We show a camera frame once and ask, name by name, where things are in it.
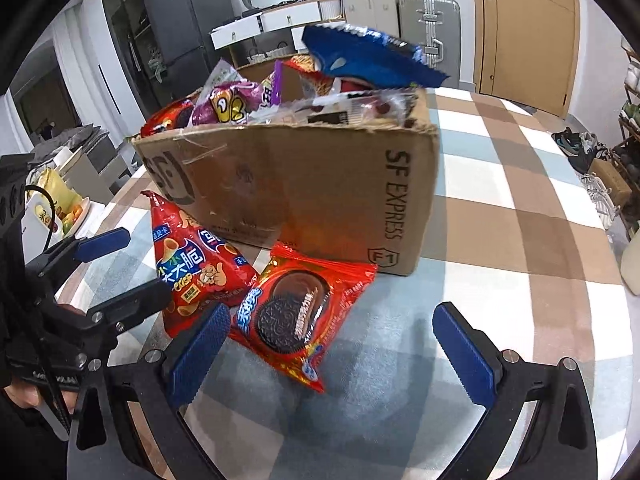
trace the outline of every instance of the blue snack bag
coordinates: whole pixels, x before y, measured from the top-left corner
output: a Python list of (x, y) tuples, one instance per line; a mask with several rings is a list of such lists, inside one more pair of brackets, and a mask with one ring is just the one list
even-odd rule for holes
[(302, 41), (326, 76), (357, 79), (375, 88), (439, 88), (448, 77), (424, 65), (418, 45), (341, 23), (305, 27)]

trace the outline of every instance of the potato chip bag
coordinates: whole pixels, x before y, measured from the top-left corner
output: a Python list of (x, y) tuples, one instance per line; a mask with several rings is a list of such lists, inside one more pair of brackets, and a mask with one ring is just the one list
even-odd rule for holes
[(173, 301), (162, 311), (168, 335), (190, 327), (216, 302), (238, 306), (257, 280), (240, 251), (162, 196), (142, 194), (151, 200), (158, 277), (174, 288)]

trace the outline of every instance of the gray suitcase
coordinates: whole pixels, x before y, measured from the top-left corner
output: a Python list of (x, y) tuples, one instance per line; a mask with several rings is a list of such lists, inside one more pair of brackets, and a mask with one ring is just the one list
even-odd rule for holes
[(400, 0), (400, 37), (424, 47), (426, 64), (449, 77), (443, 86), (460, 86), (460, 6), (456, 0)]

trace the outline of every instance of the white suitcase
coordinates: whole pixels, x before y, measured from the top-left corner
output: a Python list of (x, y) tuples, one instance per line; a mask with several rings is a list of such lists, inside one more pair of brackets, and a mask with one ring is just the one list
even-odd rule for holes
[(347, 23), (386, 32), (398, 38), (398, 0), (344, 0)]

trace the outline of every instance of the table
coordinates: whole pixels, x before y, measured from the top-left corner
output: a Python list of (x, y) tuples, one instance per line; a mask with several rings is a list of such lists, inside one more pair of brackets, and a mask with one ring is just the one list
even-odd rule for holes
[[(551, 136), (512, 103), (430, 91), (442, 131), (433, 212), (417, 270), (380, 274), (326, 354), (319, 395), (228, 340), (185, 419), (229, 479), (437, 478), (481, 416), (434, 339), (452, 301), (499, 349), (556, 364), (574, 357), (590, 396), (598, 477), (616, 466), (632, 395), (625, 290), (597, 213)], [(139, 170), (104, 212), (129, 247), (82, 266), (60, 299), (86, 309), (155, 275)], [(238, 247), (258, 271), (268, 251)], [(167, 345), (161, 319), (119, 336), (111, 362)], [(525, 408), (494, 478), (515, 456)], [(161, 459), (154, 459), (160, 474)]]

